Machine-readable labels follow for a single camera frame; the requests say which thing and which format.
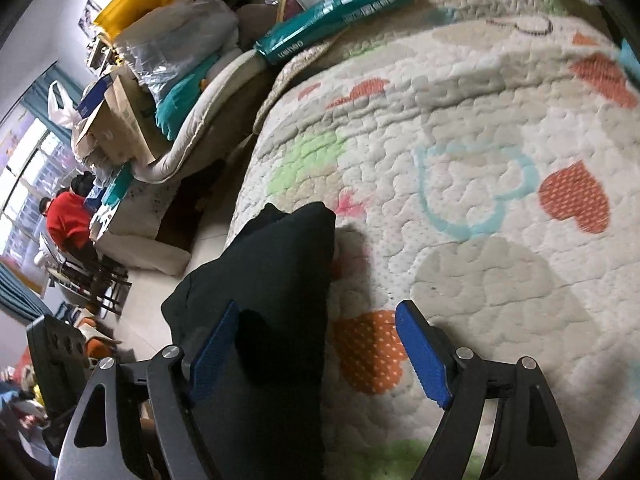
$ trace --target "red shirt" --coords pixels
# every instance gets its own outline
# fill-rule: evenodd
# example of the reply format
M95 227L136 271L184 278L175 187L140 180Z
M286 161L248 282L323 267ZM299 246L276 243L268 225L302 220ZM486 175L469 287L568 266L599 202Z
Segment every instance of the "red shirt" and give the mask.
M47 211L47 231L64 250L70 240L77 248L89 241L91 213L84 207L84 197L65 191L55 197Z

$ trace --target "blue clamp pad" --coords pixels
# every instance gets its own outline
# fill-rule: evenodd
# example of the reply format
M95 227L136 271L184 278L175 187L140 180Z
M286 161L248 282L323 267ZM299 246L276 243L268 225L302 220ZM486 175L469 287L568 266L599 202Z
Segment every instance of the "blue clamp pad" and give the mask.
M422 317L413 302L410 302L410 306L408 303L403 301L396 307L396 331L424 393L443 410L447 410L453 401L453 394L447 381L447 364L438 354L449 361L449 366L454 366L453 358L444 354L444 346L436 340L434 328Z
M191 365L191 402L205 399L212 392L229 349L236 339L239 315L240 309L232 301Z

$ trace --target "teal curtain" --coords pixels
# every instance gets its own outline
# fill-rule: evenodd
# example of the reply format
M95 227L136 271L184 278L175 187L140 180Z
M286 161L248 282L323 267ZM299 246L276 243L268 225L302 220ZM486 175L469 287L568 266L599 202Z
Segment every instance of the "teal curtain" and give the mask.
M45 314L51 314L47 305L2 263L0 263L0 308L26 323Z
M28 111L37 117L40 122L52 131L60 140L65 142L67 146L70 146L71 130L62 128L49 121L49 111L47 109L47 103L49 101L49 86L51 86L51 83L54 81L60 81L74 104L78 106L78 103L82 99L82 91L78 88L76 83L71 81L68 75L60 70L57 63L50 66L44 74L33 82L22 96L20 102L22 106L27 108ZM55 93L58 98L58 102L62 104L58 92L56 91Z

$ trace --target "bed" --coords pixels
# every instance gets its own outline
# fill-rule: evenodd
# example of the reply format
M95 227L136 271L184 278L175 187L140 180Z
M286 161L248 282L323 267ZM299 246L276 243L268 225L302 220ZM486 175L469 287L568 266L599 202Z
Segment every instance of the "bed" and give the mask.
M559 0L414 0L283 67L228 240L267 202L337 215L328 479L411 478L440 421L395 330L407 298L485 359L538 361L581 479L615 457L640 414L640 94L618 56Z

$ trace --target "table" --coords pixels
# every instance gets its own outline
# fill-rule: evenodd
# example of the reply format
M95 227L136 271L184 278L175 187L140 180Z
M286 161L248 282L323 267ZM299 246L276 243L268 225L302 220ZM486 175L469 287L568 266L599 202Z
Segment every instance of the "table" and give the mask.
M155 240L162 217L180 182L146 184L134 180L115 206L103 205L91 220L91 240L98 252L132 269L184 273L191 254Z

